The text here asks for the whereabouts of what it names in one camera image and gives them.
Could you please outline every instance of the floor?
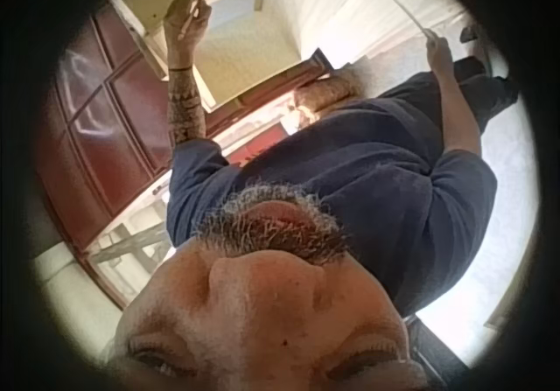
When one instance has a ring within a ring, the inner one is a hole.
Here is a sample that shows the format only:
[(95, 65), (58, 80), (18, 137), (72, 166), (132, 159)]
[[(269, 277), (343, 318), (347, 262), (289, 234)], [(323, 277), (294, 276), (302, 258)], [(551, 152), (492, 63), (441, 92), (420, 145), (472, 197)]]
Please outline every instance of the floor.
[[(434, 28), (448, 38), (454, 59), (467, 55), (459, 43), (465, 18)], [(409, 39), (372, 59), (349, 67), (364, 89), (375, 97), (412, 74), (428, 70), (422, 37)], [(507, 65), (492, 54), (494, 74)], [(485, 327), (511, 283), (527, 249), (539, 203), (531, 129), (522, 101), (495, 117), (482, 137), (483, 158), (498, 179), (493, 215), (482, 246), (463, 278), (436, 302), (418, 313), (423, 322), (468, 366), (476, 363), (496, 330)]]

